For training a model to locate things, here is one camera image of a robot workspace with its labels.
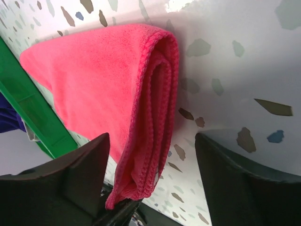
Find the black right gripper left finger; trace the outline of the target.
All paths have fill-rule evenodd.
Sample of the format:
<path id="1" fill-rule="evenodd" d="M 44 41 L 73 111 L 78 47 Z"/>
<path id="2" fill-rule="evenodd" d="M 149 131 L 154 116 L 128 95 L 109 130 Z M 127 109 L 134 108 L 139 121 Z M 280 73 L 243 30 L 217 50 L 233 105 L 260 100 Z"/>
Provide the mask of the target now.
<path id="1" fill-rule="evenodd" d="M 90 226 L 101 199 L 110 138 L 104 133 L 59 158 L 0 177 L 3 226 Z"/>

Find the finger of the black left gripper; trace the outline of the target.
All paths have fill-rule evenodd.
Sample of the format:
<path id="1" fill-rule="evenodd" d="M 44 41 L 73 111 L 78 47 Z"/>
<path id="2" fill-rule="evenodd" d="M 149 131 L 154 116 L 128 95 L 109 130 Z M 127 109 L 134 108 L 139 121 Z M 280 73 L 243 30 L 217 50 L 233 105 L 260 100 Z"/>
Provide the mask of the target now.
<path id="1" fill-rule="evenodd" d="M 138 209 L 142 200 L 123 200 L 115 205 L 114 209 L 102 208 L 97 214 L 94 226 L 128 226 L 132 215 Z"/>

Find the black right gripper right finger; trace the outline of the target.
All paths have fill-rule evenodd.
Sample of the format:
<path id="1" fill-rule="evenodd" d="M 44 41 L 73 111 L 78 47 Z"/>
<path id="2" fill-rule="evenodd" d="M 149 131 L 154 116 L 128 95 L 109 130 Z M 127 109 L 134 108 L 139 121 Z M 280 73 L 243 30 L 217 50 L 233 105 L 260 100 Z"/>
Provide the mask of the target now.
<path id="1" fill-rule="evenodd" d="M 258 164 L 202 133 L 195 149 L 212 225 L 301 224 L 300 176 Z"/>

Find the pink towel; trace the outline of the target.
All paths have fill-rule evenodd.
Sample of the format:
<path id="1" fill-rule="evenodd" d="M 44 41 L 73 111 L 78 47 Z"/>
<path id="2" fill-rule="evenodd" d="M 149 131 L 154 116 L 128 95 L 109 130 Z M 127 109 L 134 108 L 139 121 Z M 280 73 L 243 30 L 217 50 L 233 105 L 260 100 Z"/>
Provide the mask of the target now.
<path id="1" fill-rule="evenodd" d="M 115 25 L 34 44 L 19 60 L 52 93 L 68 130 L 89 140 L 109 134 L 117 167 L 106 208 L 150 197 L 174 127 L 175 36 L 147 24 Z"/>

